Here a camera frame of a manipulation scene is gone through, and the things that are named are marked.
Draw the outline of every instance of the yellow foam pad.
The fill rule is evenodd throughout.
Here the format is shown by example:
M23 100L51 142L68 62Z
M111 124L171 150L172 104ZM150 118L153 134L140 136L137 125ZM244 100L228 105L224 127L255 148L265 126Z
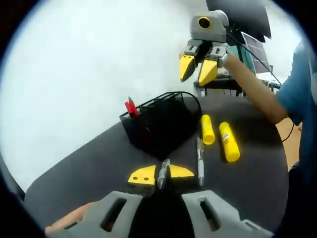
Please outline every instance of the yellow foam pad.
M213 60L204 60L200 75L199 86L204 86L207 83L213 81L217 77L217 62Z
M193 172L180 166L169 165L169 169L171 178L194 176Z
M155 165L144 167L133 172L128 180L131 183L155 184Z
M180 79L181 81L186 80L186 72L188 71L188 67L192 67L191 64L194 63L194 56L184 55L180 58Z

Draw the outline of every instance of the sleeve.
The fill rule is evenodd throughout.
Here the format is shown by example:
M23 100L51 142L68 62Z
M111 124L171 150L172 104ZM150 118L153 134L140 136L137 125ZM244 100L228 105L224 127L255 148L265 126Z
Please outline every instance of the sleeve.
M277 100L286 109L295 125L303 120L309 91L310 69L308 57L300 43L293 56L292 71L276 93Z

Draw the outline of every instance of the white wall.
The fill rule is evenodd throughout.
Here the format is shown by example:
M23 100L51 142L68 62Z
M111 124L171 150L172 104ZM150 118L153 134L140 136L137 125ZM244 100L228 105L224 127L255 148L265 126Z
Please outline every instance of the white wall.
M301 36L292 17L271 0L264 3L271 28L271 39L265 38L264 49L273 73L284 82L291 72L293 53Z
M58 161L179 80L180 50L204 0L46 0L3 61L0 148L23 190Z

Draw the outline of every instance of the blue shirt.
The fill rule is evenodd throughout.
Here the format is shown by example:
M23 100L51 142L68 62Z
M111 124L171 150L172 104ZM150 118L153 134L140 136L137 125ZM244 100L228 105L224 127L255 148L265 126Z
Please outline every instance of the blue shirt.
M314 71L317 64L311 62ZM317 172L317 105L311 93L311 70L303 44L297 46L292 72L276 96L295 125L303 122L299 168L305 181L309 181Z

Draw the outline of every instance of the black tabletop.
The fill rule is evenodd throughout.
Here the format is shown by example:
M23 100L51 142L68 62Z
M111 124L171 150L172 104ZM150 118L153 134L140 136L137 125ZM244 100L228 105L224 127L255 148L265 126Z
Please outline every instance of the black tabletop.
M288 194L287 162L276 127L244 97L208 96L199 99L212 119L216 141L205 146L204 190L213 190L249 219L274 231L284 214ZM241 157L226 163L219 124L230 124ZM197 174L193 135L169 156L171 164ZM43 227L70 211L124 188L130 174L161 162L129 143L120 123L114 125L35 180L25 205Z

